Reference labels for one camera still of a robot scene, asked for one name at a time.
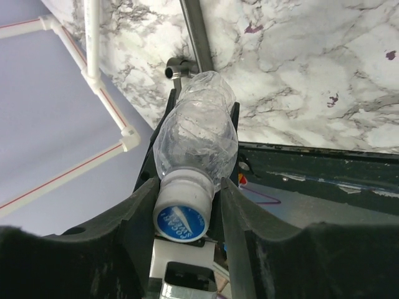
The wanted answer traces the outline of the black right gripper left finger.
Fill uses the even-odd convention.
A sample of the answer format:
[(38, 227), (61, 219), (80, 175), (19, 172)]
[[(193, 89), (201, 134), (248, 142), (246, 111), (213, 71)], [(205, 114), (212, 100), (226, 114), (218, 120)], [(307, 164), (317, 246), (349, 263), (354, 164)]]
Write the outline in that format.
[(61, 235), (1, 227), (2, 298), (143, 298), (159, 180)]

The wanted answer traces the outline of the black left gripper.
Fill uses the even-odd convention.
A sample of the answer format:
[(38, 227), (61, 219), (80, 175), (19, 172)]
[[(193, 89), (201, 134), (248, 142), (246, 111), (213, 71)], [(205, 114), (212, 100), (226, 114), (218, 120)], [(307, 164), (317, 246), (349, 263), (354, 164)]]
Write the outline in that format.
[[(157, 138), (161, 125), (163, 124), (165, 118), (168, 116), (168, 114), (174, 109), (176, 105), (176, 100), (177, 100), (177, 91), (175, 88), (171, 89), (165, 109), (164, 109), (164, 114), (159, 121), (157, 127), (155, 128), (151, 138), (150, 138), (150, 144), (148, 146), (148, 151), (146, 153), (144, 162), (142, 164), (142, 168), (140, 170), (137, 182), (135, 184), (135, 187), (133, 191), (136, 191), (139, 187), (141, 187), (148, 179), (153, 178), (157, 176), (156, 173), (156, 167), (155, 167), (155, 160), (153, 157), (153, 144), (155, 142), (155, 139)], [(238, 128), (238, 121), (239, 121), (239, 112), (240, 112), (240, 103), (235, 102), (232, 109), (231, 109), (231, 120), (234, 125), (234, 128), (237, 131)], [(236, 162), (234, 165), (233, 172), (230, 175), (230, 180), (238, 186), (239, 184), (239, 151), (238, 151), (238, 157), (236, 158)], [(213, 205), (212, 205), (212, 211), (211, 211), (211, 219), (209, 222), (209, 229), (206, 233), (206, 235), (216, 241), (219, 244), (225, 243), (225, 238), (224, 238), (224, 229), (223, 229), (223, 217), (222, 217), (222, 209), (221, 209), (221, 191), (217, 192), (214, 200), (213, 200)]]

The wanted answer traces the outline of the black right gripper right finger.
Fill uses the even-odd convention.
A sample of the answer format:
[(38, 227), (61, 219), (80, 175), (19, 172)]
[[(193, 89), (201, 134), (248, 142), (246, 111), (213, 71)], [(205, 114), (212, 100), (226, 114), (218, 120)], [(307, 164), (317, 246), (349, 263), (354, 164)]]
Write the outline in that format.
[(300, 229), (250, 201), (229, 179), (221, 211), (233, 298), (397, 298), (396, 224)]

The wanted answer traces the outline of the blue white cap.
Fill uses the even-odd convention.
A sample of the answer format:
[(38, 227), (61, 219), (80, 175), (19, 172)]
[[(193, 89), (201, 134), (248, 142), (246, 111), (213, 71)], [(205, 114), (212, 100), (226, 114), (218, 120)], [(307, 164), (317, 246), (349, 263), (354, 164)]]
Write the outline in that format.
[(208, 231), (214, 186), (195, 168), (172, 170), (161, 180), (153, 210), (157, 231), (166, 239), (190, 243)]

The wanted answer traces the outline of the clear plastic bottle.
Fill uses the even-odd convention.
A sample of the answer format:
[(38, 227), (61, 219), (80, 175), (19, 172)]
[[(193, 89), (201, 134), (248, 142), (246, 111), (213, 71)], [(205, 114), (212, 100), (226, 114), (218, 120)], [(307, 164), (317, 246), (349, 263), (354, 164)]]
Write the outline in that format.
[(230, 117), (235, 99), (215, 71), (202, 72), (183, 87), (153, 145), (160, 178), (172, 170), (195, 168), (206, 173), (219, 191), (238, 155), (238, 136)]

